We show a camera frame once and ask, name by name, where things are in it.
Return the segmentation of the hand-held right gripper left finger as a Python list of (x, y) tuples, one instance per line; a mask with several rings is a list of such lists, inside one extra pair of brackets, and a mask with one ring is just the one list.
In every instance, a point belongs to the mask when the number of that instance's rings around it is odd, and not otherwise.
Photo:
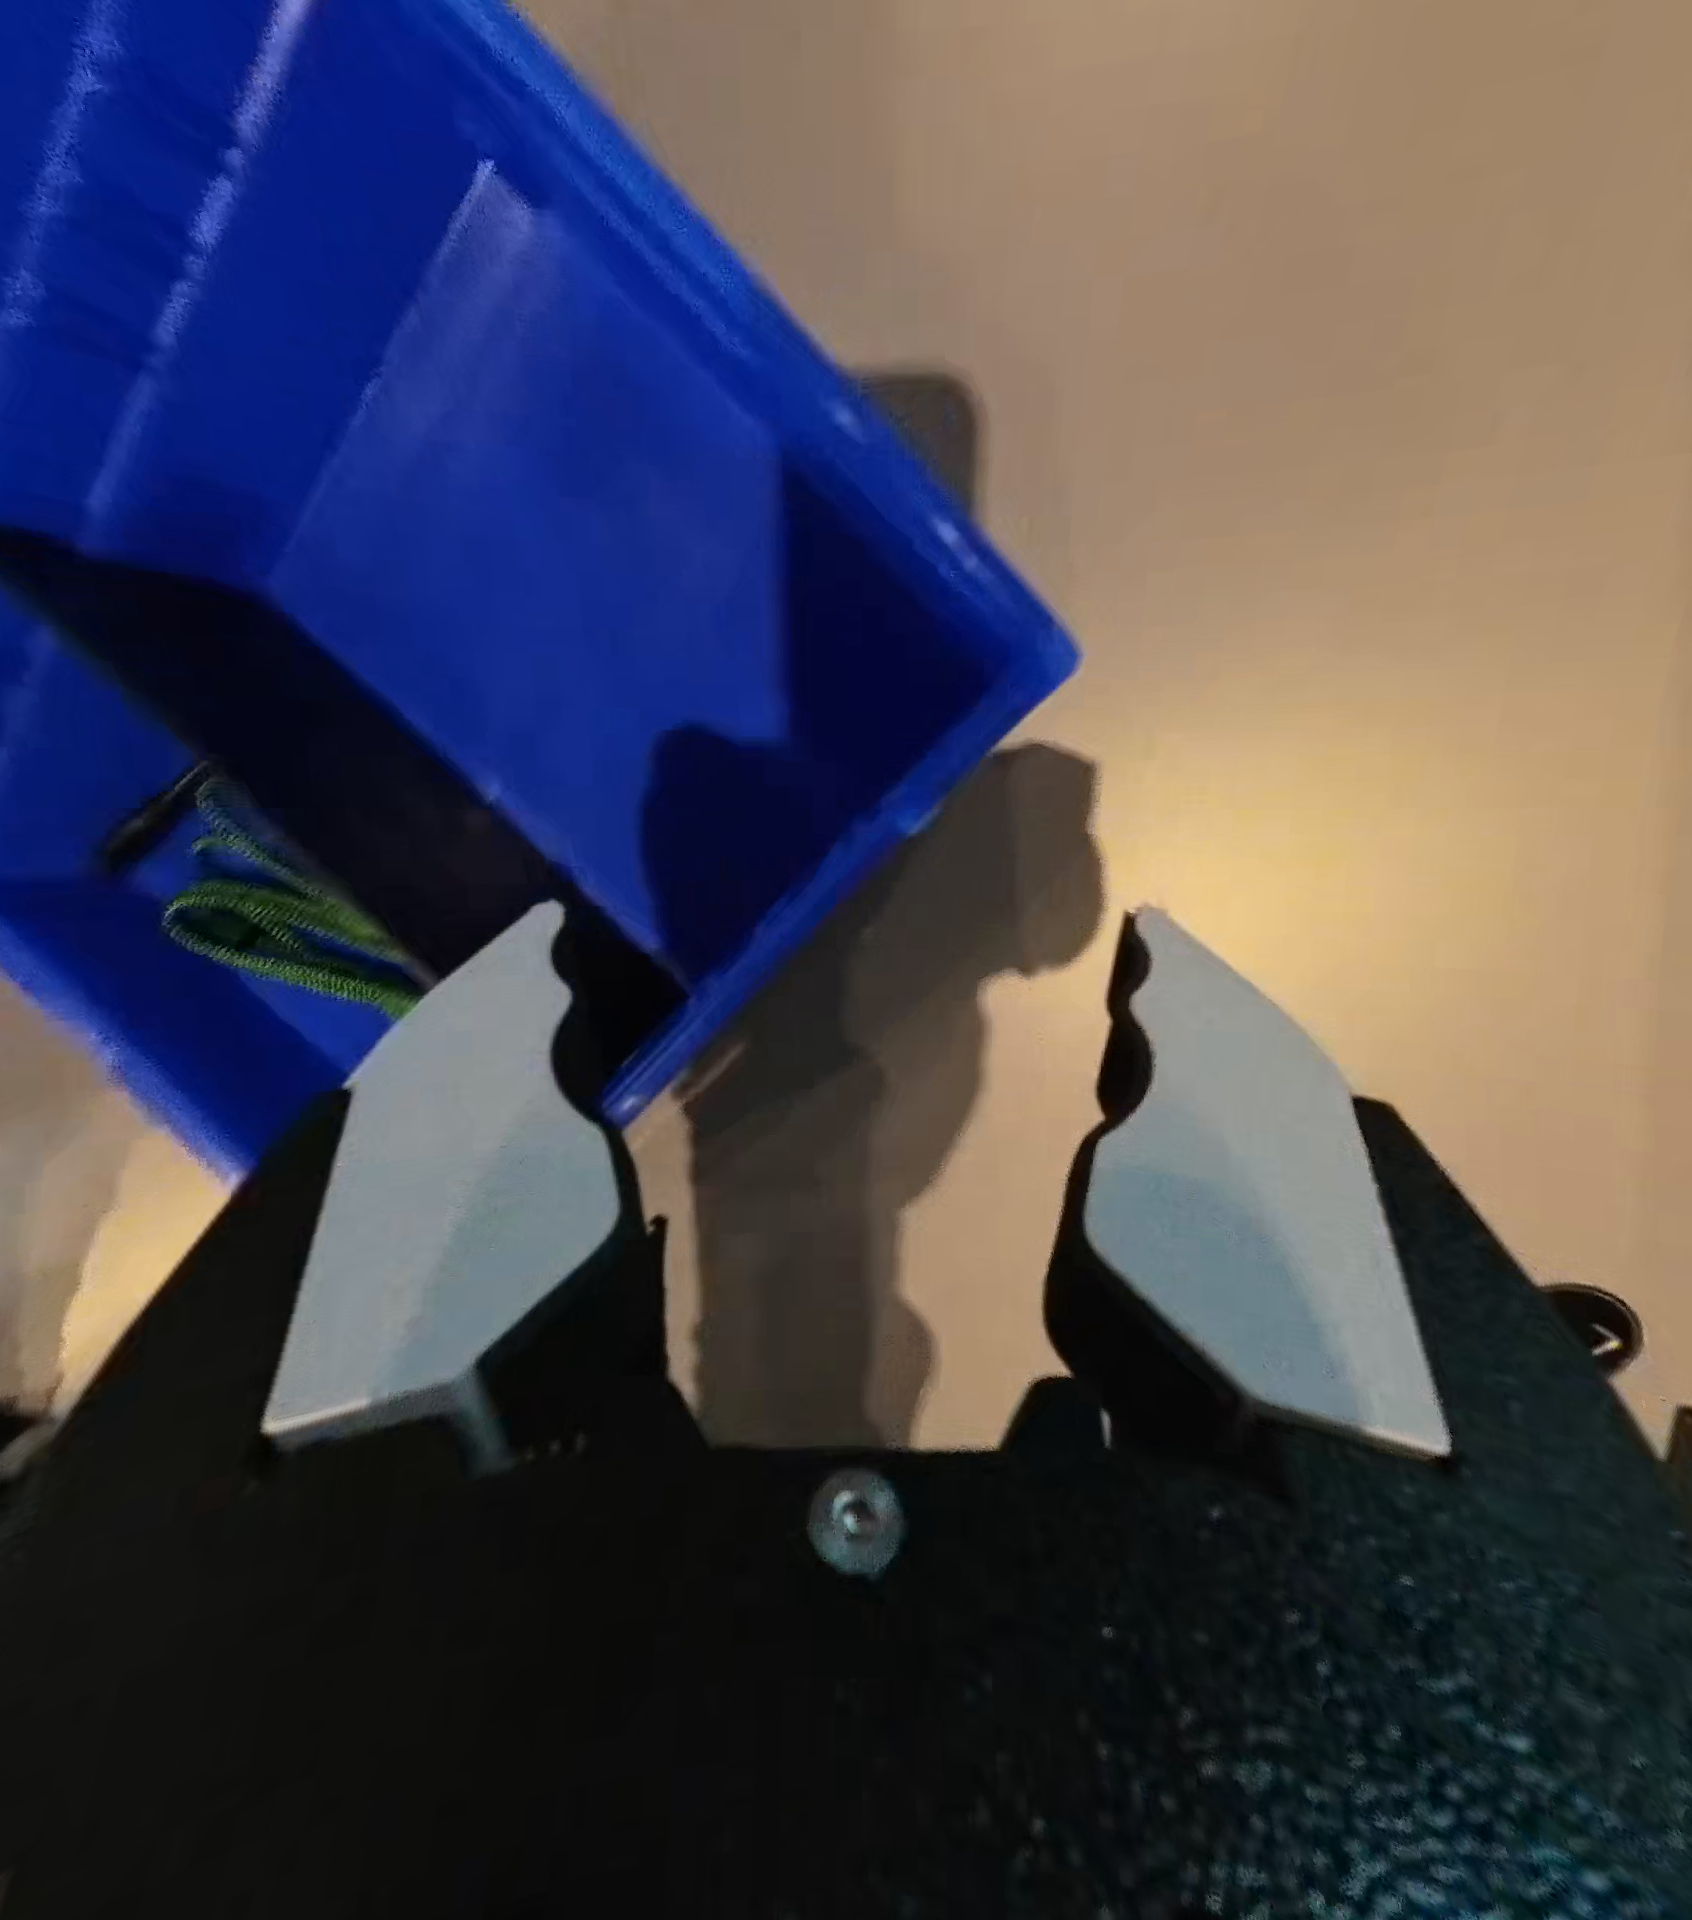
[(664, 1230), (566, 1081), (590, 1035), (548, 902), (368, 1055), (261, 1414), (281, 1455), (443, 1426), (476, 1473), (666, 1375)]

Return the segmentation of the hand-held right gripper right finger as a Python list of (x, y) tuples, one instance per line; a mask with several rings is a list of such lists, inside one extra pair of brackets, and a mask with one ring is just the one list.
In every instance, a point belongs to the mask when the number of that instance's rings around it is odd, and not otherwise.
[(1159, 905), (1121, 925), (1097, 1103), (1045, 1321), (1113, 1443), (1257, 1464), (1294, 1430), (1450, 1462), (1343, 1070)]

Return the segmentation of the blue plastic bin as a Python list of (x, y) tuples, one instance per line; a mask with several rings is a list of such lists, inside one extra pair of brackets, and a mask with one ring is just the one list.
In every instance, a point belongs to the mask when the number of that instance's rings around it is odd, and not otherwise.
[(373, 1031), (103, 870), (188, 765), (436, 975), (588, 904), (624, 1127), (1076, 665), (510, 4), (0, 4), (0, 968), (210, 1164)]

